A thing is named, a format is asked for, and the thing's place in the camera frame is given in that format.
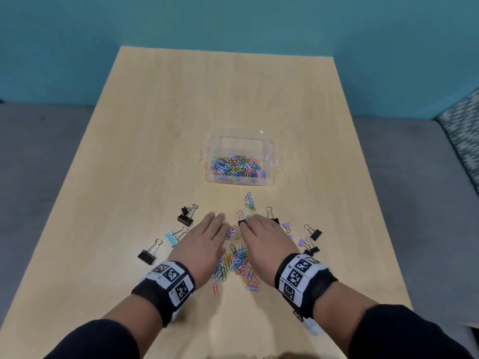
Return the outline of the heap of boxed paper clips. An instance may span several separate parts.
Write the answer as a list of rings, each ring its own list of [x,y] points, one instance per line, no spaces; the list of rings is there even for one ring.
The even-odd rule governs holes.
[[[210,166],[212,175],[220,177],[221,181],[257,182],[267,177],[261,161],[248,156],[216,156]]]

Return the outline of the black marker wristband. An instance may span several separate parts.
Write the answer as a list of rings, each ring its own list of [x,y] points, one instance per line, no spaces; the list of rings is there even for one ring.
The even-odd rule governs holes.
[[[325,332],[313,317],[315,302],[337,281],[320,261],[308,254],[292,253],[279,265],[274,286],[308,333],[318,336]]]
[[[195,291],[195,279],[178,261],[165,260],[148,272],[131,291],[151,303],[166,328]]]

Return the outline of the light blue binder clip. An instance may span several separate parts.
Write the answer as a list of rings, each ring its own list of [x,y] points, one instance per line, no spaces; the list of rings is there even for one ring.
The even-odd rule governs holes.
[[[180,241],[180,239],[183,237],[183,235],[188,233],[188,231],[189,231],[189,228],[187,226],[183,226],[182,229],[180,229],[179,231],[176,231],[176,232],[169,231],[169,232],[167,232],[164,235],[164,238],[171,247],[175,247],[178,244],[178,242]]]

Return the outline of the clear plastic container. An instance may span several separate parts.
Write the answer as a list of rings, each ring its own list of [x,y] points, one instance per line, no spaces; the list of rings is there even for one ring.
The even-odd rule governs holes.
[[[211,161],[216,156],[241,155],[253,157],[261,161],[266,171],[266,179],[257,182],[221,181],[220,177],[211,173]],[[200,166],[205,171],[205,179],[211,183],[222,183],[238,186],[271,186],[276,175],[283,170],[283,156],[279,145],[264,129],[219,128],[205,140],[200,154]]]

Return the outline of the pile of loose paper clips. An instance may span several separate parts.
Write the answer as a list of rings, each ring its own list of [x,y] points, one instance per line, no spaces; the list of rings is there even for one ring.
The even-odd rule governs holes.
[[[251,192],[245,195],[243,207],[251,216],[256,212]],[[214,274],[210,277],[214,297],[219,299],[219,286],[226,282],[229,274],[240,277],[246,290],[258,293],[261,279],[250,264],[249,250],[244,243],[238,222],[230,225],[226,234],[226,244],[225,252],[220,258]]]

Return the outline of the person's right forearm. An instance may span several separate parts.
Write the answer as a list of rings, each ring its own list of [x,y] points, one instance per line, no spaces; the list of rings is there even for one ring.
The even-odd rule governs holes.
[[[340,282],[315,301],[313,317],[348,359],[473,359],[437,324]]]

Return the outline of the person's left hand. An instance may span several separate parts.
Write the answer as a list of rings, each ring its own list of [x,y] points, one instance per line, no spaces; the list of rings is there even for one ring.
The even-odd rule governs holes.
[[[200,289],[214,274],[225,252],[225,241],[203,240],[195,234],[195,227],[173,248],[168,260],[183,263],[195,279],[195,289]]]

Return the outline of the patterned grey white cushion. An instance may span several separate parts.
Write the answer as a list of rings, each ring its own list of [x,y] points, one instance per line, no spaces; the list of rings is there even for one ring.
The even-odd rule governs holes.
[[[479,196],[479,87],[434,117]]]

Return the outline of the person's left forearm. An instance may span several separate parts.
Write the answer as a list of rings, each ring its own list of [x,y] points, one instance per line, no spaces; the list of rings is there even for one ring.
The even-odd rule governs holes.
[[[144,359],[163,328],[157,308],[132,294],[67,334],[44,359]]]

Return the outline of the right black marker wristband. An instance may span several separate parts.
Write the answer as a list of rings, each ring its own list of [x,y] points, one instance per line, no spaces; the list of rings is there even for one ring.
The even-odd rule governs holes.
[[[320,261],[308,254],[292,253],[279,265],[274,286],[308,333],[318,336],[325,332],[313,317],[315,302],[337,281]]]

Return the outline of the left black marker wristband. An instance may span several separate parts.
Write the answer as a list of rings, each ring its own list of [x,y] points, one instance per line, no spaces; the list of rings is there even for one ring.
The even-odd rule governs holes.
[[[178,261],[165,260],[148,272],[131,291],[151,303],[166,328],[195,291],[195,279]]]

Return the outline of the person's right hand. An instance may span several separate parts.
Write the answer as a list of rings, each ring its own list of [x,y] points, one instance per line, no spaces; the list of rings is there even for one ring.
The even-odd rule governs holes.
[[[255,273],[267,285],[275,288],[275,278],[280,265],[298,248],[281,227],[277,236],[243,237],[249,250],[249,261]]]

